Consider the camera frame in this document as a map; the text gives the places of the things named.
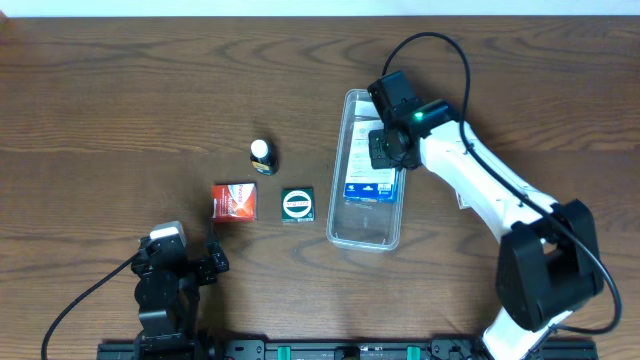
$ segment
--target white circle logo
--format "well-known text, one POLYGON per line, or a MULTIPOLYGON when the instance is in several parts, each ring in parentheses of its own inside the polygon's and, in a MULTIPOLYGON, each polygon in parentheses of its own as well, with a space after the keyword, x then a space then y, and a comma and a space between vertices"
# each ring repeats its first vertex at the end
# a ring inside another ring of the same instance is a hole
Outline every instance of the white circle logo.
POLYGON ((311 197, 304 191, 292 191, 282 200, 282 208, 287 215, 293 218, 301 218, 311 211, 311 197), (301 197, 304 198, 304 200, 291 201, 294 197, 301 197))

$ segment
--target table surface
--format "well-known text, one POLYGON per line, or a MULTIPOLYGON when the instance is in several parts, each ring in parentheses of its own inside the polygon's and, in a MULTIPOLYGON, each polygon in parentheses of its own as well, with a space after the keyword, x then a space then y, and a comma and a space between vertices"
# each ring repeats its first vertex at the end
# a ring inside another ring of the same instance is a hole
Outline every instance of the table surface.
MULTIPOLYGON (((34 359, 76 296, 183 222, 197 254, 214 183, 256 182, 259 221, 220 225, 231 271, 202 289, 200 325, 271 339, 480 334, 500 303, 498 246, 454 191, 407 177, 392 254, 325 236, 344 95, 425 30, 460 41, 472 65, 468 119, 483 142, 560 202, 593 212, 625 301, 603 358, 640 351, 640 48, 635 18, 17 19, 0 33, 0 358, 34 359), (250 142, 280 149, 257 174, 250 142), (313 186, 317 218, 284 226, 283 188, 313 186)), ((437 40, 394 60, 420 95, 459 105, 463 71, 437 40)), ((52 358, 95 358, 141 329, 128 270, 62 322, 52 358)), ((604 292, 570 323, 605 325, 604 292)))

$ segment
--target black bottle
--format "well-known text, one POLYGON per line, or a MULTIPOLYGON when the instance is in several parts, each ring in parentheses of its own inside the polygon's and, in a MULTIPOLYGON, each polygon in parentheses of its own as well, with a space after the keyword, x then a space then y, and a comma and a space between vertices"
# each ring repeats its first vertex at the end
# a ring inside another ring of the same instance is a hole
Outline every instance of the black bottle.
POLYGON ((251 143, 251 164, 256 171, 264 175, 273 175, 278 171, 278 158, 273 145, 264 140, 257 139, 251 143))

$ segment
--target green box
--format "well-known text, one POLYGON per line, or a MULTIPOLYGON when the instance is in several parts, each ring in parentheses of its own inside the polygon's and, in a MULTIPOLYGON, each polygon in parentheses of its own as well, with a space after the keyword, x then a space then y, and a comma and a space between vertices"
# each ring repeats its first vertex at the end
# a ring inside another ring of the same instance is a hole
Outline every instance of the green box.
POLYGON ((313 189, 282 190, 280 208, 282 210, 282 222, 284 223, 313 221, 316 218, 313 189))

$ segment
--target green strip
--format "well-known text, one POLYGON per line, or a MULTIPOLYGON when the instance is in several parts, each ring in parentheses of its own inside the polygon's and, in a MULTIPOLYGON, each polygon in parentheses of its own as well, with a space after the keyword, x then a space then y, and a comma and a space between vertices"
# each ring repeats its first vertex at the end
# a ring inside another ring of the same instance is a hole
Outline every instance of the green strip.
POLYGON ((279 346, 278 360, 291 360, 291 348, 288 346, 279 346))
POLYGON ((420 360, 420 348, 417 346, 407 346, 407 360, 420 360))

